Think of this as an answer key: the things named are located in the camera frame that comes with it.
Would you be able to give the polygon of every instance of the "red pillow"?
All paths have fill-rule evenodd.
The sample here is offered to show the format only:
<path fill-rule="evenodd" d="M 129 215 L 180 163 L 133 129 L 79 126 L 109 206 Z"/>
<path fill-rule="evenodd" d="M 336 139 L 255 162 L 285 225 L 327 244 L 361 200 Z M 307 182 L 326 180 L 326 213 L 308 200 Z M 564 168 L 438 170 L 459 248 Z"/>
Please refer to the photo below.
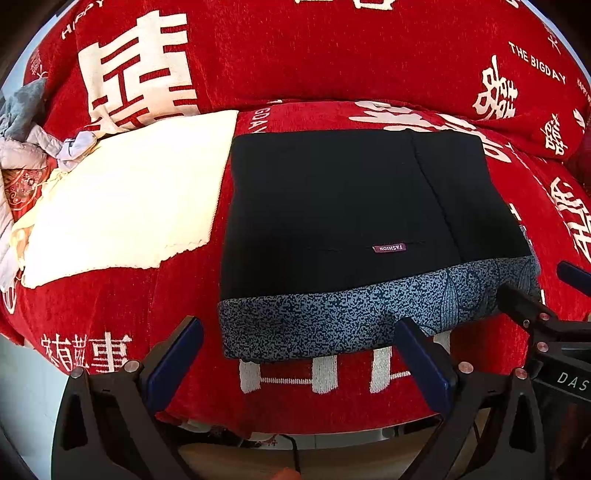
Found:
<path fill-rule="evenodd" d="M 32 56 L 25 81 L 40 75 L 60 138 L 276 99 L 385 99 L 564 160 L 591 113 L 583 72 L 518 0 L 87 0 Z"/>

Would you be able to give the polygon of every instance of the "blue patterned fabric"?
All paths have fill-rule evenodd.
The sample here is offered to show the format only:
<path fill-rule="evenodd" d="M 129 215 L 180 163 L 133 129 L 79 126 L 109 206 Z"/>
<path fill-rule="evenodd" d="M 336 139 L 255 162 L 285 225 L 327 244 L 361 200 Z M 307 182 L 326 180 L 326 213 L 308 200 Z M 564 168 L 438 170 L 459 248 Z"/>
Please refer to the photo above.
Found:
<path fill-rule="evenodd" d="M 224 300 L 218 305 L 224 353 L 274 362 L 381 348 L 394 344 L 394 324 L 404 317 L 434 335 L 496 313 L 496 290 L 505 282 L 539 297 L 536 272 L 529 255 L 346 291 Z"/>

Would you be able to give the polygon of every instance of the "cream towel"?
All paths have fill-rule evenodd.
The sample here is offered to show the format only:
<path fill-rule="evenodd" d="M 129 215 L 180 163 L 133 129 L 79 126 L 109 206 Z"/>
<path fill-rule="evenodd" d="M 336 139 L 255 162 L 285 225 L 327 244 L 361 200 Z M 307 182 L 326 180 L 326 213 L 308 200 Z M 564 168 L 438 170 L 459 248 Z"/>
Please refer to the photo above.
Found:
<path fill-rule="evenodd" d="M 178 116 L 101 140 L 29 212 L 35 219 L 22 284 L 157 267 L 205 245 L 237 115 Z"/>

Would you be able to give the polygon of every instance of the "gray cloth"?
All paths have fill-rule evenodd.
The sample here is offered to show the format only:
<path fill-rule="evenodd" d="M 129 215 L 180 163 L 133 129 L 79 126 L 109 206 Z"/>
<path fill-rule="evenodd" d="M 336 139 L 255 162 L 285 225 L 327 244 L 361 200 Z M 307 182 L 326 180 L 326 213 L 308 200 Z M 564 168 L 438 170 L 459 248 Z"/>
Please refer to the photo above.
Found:
<path fill-rule="evenodd" d="M 381 348 L 404 317 L 435 335 L 497 313 L 505 282 L 539 298 L 536 269 L 533 255 L 496 258 L 352 290 L 224 300 L 224 353 L 260 363 Z"/>
<path fill-rule="evenodd" d="M 43 110 L 45 77 L 20 87 L 0 108 L 0 135 L 25 142 L 33 125 L 33 118 Z"/>

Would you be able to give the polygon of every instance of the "red bedspread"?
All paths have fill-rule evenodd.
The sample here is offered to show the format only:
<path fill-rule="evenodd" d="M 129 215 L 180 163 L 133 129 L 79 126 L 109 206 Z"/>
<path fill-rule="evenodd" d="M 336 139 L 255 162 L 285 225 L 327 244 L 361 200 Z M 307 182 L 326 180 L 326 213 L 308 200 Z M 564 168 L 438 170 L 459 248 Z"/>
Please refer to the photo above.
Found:
<path fill-rule="evenodd" d="M 451 128 L 478 135 L 492 180 L 540 259 L 546 303 L 566 319 L 591 311 L 555 274 L 560 260 L 591 268 L 589 199 L 552 160 L 580 144 L 590 113 L 583 89 L 590 89 L 566 49 L 517 0 L 80 2 L 33 54 L 25 81 L 41 74 L 48 75 L 45 127 L 60 138 L 86 125 L 116 132 L 223 108 L 243 110 L 236 134 Z M 283 103 L 268 104 L 277 99 Z M 163 184 L 183 174 L 169 162 Z M 126 194 L 137 188 L 131 183 Z M 207 245 L 158 269 L 95 271 L 35 290 L 18 285 L 4 325 L 63 371 L 100 372 L 142 358 L 194 314 L 204 347 L 167 412 L 239 434 L 354 431 L 428 415 L 390 349 L 260 368 L 223 358 L 216 303 L 231 197 L 226 170 Z M 55 252 L 66 255 L 67 246 Z M 455 330 L 452 341 L 457 359 L 502 372 L 521 364 L 525 348 L 503 316 Z"/>

